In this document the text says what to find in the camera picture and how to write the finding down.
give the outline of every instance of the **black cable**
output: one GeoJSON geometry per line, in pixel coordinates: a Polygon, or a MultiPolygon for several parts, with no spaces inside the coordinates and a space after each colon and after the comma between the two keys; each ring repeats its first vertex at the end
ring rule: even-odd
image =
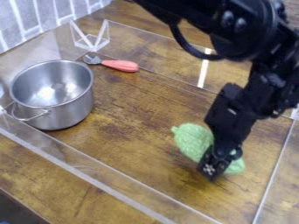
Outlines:
{"type": "Polygon", "coordinates": [[[189,53],[193,57],[201,59],[201,60],[223,60],[224,57],[221,57],[217,54],[206,54],[197,50],[186,41],[184,38],[181,31],[178,29],[177,24],[169,24],[169,28],[172,31],[172,36],[174,40],[177,41],[178,45],[181,46],[182,50],[189,53]]]}

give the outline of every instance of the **pot handle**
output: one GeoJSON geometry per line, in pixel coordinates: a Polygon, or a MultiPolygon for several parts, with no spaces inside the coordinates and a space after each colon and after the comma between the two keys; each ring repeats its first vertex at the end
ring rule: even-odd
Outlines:
{"type": "Polygon", "coordinates": [[[32,119],[34,119],[34,118],[37,118],[37,117],[40,117],[40,116],[45,116],[46,114],[50,113],[49,110],[42,109],[42,110],[41,110],[41,111],[42,111],[41,114],[38,114],[38,115],[36,115],[36,116],[33,116],[33,117],[29,117],[29,118],[20,118],[20,117],[17,117],[17,116],[14,115],[14,109],[16,109],[16,102],[13,103],[12,117],[13,117],[13,119],[16,119],[16,120],[20,121],[20,122],[29,122],[32,119]]]}

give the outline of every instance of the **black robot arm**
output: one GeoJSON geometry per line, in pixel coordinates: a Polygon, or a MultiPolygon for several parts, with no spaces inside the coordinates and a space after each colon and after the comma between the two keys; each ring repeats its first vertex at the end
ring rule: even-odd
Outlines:
{"type": "Polygon", "coordinates": [[[287,26],[281,2],[267,0],[134,0],[164,23],[181,48],[205,60],[249,60],[244,88],[227,84],[204,118],[214,144],[197,170],[213,180],[241,157],[241,143],[257,119],[280,116],[299,102],[299,38],[287,26]],[[184,39],[185,19],[209,34],[217,54],[205,55],[184,39]]]}

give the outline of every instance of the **pot rim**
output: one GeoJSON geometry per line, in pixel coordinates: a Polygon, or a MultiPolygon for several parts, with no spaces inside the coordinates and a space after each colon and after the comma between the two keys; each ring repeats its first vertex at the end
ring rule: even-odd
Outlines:
{"type": "Polygon", "coordinates": [[[9,95],[10,95],[10,97],[13,98],[13,102],[16,102],[17,104],[25,106],[26,108],[32,108],[32,109],[50,109],[50,108],[56,108],[56,107],[58,107],[58,106],[62,106],[62,105],[65,105],[65,104],[68,104],[68,103],[70,103],[70,102],[74,102],[74,101],[76,101],[76,100],[77,100],[77,99],[78,99],[78,98],[80,98],[80,97],[81,97],[81,96],[82,96],[82,95],[92,89],[92,85],[93,85],[93,73],[92,73],[89,67],[88,67],[82,62],[72,61],[72,60],[65,60],[65,59],[54,59],[54,60],[46,60],[46,61],[41,62],[41,63],[37,63],[37,64],[33,65],[33,66],[26,67],[26,68],[25,68],[25,69],[24,69],[24,70],[22,70],[22,71],[13,77],[13,81],[12,81],[12,83],[10,83],[10,86],[9,86],[9,95]],[[50,106],[30,106],[30,105],[22,103],[21,101],[18,101],[18,100],[14,98],[13,85],[14,85],[14,83],[16,83],[18,77],[20,77],[20,76],[21,76],[29,69],[32,69],[32,68],[34,68],[34,67],[37,67],[37,66],[40,66],[40,65],[42,65],[42,64],[52,63],[52,62],[70,63],[70,64],[76,64],[76,65],[84,67],[84,68],[88,70],[88,75],[89,75],[89,78],[90,78],[88,87],[86,87],[86,89],[84,90],[84,92],[82,92],[78,96],[76,96],[76,97],[72,98],[70,100],[65,101],[64,103],[58,103],[58,104],[54,104],[54,105],[50,105],[50,106]]]}

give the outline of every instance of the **clear acrylic enclosure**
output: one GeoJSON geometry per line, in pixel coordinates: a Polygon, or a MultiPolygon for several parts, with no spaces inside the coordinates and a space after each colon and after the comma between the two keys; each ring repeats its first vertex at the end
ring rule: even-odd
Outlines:
{"type": "MultiPolygon", "coordinates": [[[[84,18],[76,25],[84,35],[98,35],[98,21],[97,29],[84,18]]],[[[182,123],[204,125],[214,93],[227,82],[245,85],[249,64],[200,61],[173,39],[113,21],[106,20],[106,25],[108,43],[97,55],[132,60],[138,73],[90,66],[92,113],[69,129],[34,129],[9,116],[12,78],[40,61],[81,61],[90,50],[74,45],[80,39],[69,25],[42,34],[0,57],[0,139],[16,141],[162,223],[295,223],[299,126],[292,119],[281,116],[256,123],[244,142],[245,172],[214,183],[196,172],[196,164],[173,143],[170,128],[182,123]]]]}

